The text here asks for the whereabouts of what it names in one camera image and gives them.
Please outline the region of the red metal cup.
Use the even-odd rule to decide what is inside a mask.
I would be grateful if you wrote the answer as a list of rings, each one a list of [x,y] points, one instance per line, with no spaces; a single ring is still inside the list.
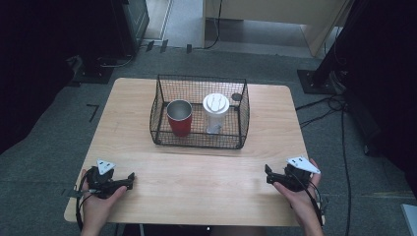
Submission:
[[[189,101],[176,99],[167,105],[167,118],[173,134],[186,137],[191,132],[193,108]]]

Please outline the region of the black floor base plate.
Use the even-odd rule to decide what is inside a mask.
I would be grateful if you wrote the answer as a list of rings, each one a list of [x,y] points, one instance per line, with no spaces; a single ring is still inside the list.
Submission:
[[[113,73],[112,67],[91,66],[86,64],[79,55],[70,57],[66,62],[74,73],[72,80],[68,83],[69,87],[79,87],[81,84],[107,85]]]

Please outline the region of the black stand with base plate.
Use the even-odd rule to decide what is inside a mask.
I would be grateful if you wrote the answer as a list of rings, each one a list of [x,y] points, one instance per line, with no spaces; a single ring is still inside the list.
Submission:
[[[352,5],[349,8],[345,25],[334,40],[333,45],[318,69],[315,71],[297,71],[304,93],[336,94],[334,85],[331,81],[331,73],[337,66],[345,66],[347,63],[346,58],[342,56],[342,52],[347,46],[347,37],[360,15],[361,1],[362,0],[352,0]]]

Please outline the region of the black cabinet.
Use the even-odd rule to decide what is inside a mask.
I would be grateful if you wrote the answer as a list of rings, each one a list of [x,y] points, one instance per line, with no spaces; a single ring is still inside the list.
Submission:
[[[136,55],[149,24],[146,0],[111,0],[111,6],[120,54]]]

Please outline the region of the person's left hand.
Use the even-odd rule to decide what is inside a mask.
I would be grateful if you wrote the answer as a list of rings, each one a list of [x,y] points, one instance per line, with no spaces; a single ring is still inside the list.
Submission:
[[[122,186],[112,196],[107,199],[100,199],[91,193],[88,193],[89,185],[84,183],[82,190],[84,191],[83,216],[84,226],[88,228],[100,228],[105,225],[107,219],[112,212],[115,204],[124,196],[127,189]]]

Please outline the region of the white flat object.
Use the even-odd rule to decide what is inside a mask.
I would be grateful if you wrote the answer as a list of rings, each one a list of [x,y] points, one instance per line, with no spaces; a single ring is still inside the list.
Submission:
[[[417,206],[402,204],[401,209],[411,236],[417,236]]]

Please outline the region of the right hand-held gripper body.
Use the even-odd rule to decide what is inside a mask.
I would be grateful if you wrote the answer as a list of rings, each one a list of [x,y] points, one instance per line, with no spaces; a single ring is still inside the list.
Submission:
[[[311,175],[321,173],[321,170],[304,156],[288,158],[286,162],[284,174],[278,177],[278,182],[293,192],[306,190]]]

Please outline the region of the light wooden furniture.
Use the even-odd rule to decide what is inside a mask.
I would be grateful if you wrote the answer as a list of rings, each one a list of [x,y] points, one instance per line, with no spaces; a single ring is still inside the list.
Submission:
[[[334,27],[342,27],[354,0],[203,0],[207,18],[300,25],[312,56]]]

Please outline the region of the white cup with lid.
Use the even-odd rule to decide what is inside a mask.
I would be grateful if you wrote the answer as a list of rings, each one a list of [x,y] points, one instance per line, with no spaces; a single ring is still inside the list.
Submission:
[[[219,134],[229,109],[229,100],[222,93],[210,93],[203,100],[208,119],[207,132]]]

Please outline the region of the black wire basket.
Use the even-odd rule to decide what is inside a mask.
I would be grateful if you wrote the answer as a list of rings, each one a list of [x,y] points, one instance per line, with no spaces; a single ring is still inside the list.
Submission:
[[[210,93],[221,93],[229,101],[217,134],[209,134],[209,116],[203,101]],[[168,103],[184,99],[193,107],[191,132],[174,135],[167,116]],[[163,146],[240,149],[245,144],[250,124],[248,85],[245,79],[158,75],[149,130],[153,142]]]

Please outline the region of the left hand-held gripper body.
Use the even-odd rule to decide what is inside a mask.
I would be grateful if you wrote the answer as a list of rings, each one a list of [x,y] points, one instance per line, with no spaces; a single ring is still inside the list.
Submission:
[[[129,179],[117,181],[112,179],[114,167],[115,164],[113,162],[99,159],[96,162],[96,166],[93,166],[87,172],[88,192],[100,199],[107,199],[122,186],[129,189]]]

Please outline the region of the dark curtain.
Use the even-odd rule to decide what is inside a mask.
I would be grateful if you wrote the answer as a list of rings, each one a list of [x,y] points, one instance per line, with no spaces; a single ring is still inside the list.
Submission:
[[[76,28],[92,0],[0,0],[0,154],[23,140],[74,77]]]

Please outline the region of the person's right hand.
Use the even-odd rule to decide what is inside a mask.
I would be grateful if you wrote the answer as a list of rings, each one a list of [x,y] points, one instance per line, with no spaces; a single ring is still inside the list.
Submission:
[[[295,212],[297,222],[302,228],[305,224],[321,225],[312,201],[305,191],[292,192],[278,182],[275,182],[273,186],[290,203]]]

